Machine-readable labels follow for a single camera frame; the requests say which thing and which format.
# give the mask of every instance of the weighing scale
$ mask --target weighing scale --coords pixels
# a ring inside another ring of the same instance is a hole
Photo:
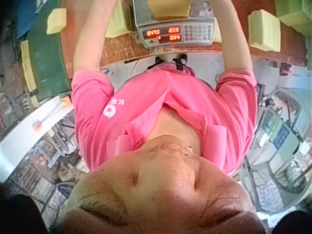
[[[215,17],[191,16],[192,7],[199,8],[201,1],[194,0],[188,18],[155,19],[147,0],[133,0],[136,28],[146,48],[166,45],[211,45],[215,36]]]

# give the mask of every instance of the wooden table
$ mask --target wooden table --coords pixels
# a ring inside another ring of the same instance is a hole
[[[264,9],[276,15],[274,0],[232,0],[242,24],[246,38],[248,32],[248,15],[255,11]],[[92,0],[61,0],[61,7],[67,8],[67,26],[60,34],[61,46],[65,68],[69,78],[73,77],[73,57],[79,33],[84,25]],[[220,43],[211,46],[164,46],[154,49],[146,49],[141,44],[138,33],[135,31],[114,39],[106,39],[103,50],[101,66],[124,60],[139,59],[147,56],[165,53],[182,52],[211,52],[222,51]],[[251,54],[277,61],[287,62],[292,65],[306,66],[306,44],[305,37],[291,27],[281,23],[281,52],[265,52],[251,47]]]

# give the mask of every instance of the scale keypad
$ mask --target scale keypad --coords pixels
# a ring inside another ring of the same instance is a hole
[[[200,23],[183,23],[183,38],[184,43],[212,43],[214,36],[214,24],[207,22]]]

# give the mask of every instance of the person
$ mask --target person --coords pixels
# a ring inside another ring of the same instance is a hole
[[[117,0],[93,0],[74,56],[76,135],[91,173],[73,189],[64,233],[263,233],[230,176],[253,138],[256,80],[230,0],[211,0],[225,71],[216,89],[159,62],[115,92],[100,72]]]
[[[215,16],[212,8],[210,7],[209,1],[207,0],[204,1],[203,6],[204,6],[204,9],[199,12],[199,16],[201,17],[214,17]]]

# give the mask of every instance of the pink shirt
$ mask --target pink shirt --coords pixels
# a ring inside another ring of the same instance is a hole
[[[199,133],[202,156],[233,173],[248,151],[257,112],[252,72],[224,73],[216,90],[172,64],[127,81],[116,93],[99,72],[80,70],[72,82],[76,135],[90,170],[136,150],[152,130],[163,104]]]

